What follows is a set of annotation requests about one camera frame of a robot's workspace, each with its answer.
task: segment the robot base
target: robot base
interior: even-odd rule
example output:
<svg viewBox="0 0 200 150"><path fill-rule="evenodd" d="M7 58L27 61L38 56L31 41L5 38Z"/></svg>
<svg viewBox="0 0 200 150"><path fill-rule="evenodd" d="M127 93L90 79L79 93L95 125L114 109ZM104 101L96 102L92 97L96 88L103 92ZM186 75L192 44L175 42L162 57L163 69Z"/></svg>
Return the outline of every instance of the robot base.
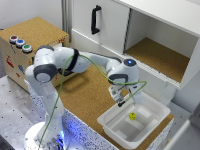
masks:
<svg viewBox="0 0 200 150"><path fill-rule="evenodd" d="M42 147L42 145L40 146L40 149L39 149L39 146L38 146L39 141L35 141L35 137L37 136L37 133L39 132L39 130L42 128L43 125L44 125L44 122L35 124L26 132L26 135L24 138L24 150L49 150L48 147ZM69 137L65 136L65 146L68 147L69 143L70 143Z"/></svg>

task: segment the yellow object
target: yellow object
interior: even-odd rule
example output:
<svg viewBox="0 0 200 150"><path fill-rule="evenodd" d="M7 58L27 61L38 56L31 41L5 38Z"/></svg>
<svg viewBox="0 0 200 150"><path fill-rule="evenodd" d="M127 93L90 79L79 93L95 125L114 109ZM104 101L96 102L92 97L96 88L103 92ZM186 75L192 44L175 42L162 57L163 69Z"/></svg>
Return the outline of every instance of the yellow object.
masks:
<svg viewBox="0 0 200 150"><path fill-rule="evenodd" d="M136 119L136 114L134 112L129 114L130 120L135 120Z"/></svg>

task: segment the cabinet door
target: cabinet door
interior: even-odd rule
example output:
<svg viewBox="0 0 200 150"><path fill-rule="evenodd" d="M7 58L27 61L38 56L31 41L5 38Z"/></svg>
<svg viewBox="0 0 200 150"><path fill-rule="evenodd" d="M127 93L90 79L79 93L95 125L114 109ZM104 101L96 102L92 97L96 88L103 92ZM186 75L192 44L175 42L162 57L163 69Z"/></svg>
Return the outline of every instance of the cabinet door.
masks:
<svg viewBox="0 0 200 150"><path fill-rule="evenodd" d="M92 35L92 10L96 5L96 28L99 33ZM117 53L122 54L129 18L129 8L112 0L74 0L73 29Z"/></svg>

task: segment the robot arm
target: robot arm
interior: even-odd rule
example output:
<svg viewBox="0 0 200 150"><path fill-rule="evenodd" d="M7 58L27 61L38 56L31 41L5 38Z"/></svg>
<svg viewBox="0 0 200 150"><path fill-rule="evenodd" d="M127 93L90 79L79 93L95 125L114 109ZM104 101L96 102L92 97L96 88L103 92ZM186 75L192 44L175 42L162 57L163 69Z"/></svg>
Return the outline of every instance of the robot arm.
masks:
<svg viewBox="0 0 200 150"><path fill-rule="evenodd" d="M121 62L120 59L114 57L101 56L94 53L79 52L77 50L60 47L55 51L50 46L42 46L39 48L35 56L34 62L34 76L39 82L49 82L57 74L59 68L64 68L66 60L70 56L73 56L69 62L66 64L66 70L81 73L84 72L88 66L91 64L89 60L84 57L89 58L95 64L103 66L106 69L107 76L109 79L120 82L120 83L130 83L138 82L139 72L137 64L132 59L126 59ZM109 88L111 97L122 106L125 102L121 94L121 89L129 89L131 94L135 93L140 88L140 84L135 85L121 85L118 83L113 83L109 81L112 86ZM139 103L140 94L134 95L135 103Z"/></svg>

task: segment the wooden shelf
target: wooden shelf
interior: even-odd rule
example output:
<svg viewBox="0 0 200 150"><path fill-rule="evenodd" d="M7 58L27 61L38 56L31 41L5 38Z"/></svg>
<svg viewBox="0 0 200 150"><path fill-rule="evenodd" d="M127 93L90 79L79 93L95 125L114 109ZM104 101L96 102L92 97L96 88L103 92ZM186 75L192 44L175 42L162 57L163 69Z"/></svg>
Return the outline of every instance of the wooden shelf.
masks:
<svg viewBox="0 0 200 150"><path fill-rule="evenodd" d="M181 82L190 61L190 58L149 38L143 39L125 53L178 82Z"/></svg>

